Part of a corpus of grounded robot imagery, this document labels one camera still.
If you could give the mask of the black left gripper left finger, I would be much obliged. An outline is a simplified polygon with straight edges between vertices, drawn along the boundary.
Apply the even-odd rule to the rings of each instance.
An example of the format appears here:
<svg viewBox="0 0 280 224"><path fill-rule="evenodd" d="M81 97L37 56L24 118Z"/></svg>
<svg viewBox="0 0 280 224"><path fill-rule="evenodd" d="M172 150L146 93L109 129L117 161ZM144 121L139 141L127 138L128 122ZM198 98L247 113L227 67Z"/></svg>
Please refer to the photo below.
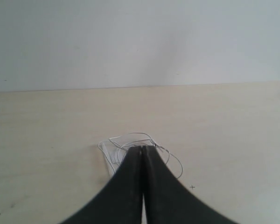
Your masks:
<svg viewBox="0 0 280 224"><path fill-rule="evenodd" d="M131 147L117 171L84 207L63 224L140 224L142 222L142 147Z"/></svg>

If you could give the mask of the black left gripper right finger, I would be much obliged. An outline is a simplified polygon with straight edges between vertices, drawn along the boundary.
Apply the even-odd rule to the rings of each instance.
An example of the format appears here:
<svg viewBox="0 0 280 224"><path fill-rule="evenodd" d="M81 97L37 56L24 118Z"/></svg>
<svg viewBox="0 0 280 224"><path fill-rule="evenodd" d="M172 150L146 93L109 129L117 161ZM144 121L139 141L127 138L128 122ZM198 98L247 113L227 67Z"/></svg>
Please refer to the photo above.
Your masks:
<svg viewBox="0 0 280 224"><path fill-rule="evenodd" d="M234 223L190 193L153 146L142 148L142 189L149 224Z"/></svg>

